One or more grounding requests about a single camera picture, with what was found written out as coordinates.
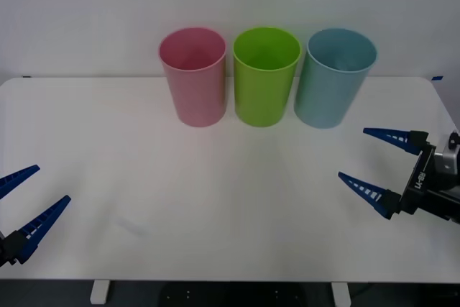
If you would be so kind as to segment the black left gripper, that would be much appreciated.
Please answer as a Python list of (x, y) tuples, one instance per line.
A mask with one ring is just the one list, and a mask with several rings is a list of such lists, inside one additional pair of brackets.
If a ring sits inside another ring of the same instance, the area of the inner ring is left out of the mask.
[[(0, 178), (0, 199), (11, 193), (18, 185), (38, 172), (40, 167), (32, 165), (15, 173)], [(16, 262), (24, 264), (38, 248), (39, 243), (51, 229), (70, 203), (69, 195), (62, 197), (58, 202), (43, 211), (22, 228), (13, 231), (9, 236), (1, 238), (1, 263), (14, 265)]]

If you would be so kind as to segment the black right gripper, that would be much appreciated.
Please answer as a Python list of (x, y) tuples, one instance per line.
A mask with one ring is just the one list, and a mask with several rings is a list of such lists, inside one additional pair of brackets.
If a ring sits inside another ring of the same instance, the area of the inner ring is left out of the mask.
[(400, 211), (413, 215), (422, 209), (441, 219), (459, 223), (459, 169), (457, 174), (437, 170), (436, 149), (428, 143), (427, 132), (366, 127), (363, 133), (420, 156), (402, 197), (389, 189), (339, 172), (338, 177), (353, 192), (388, 220)]

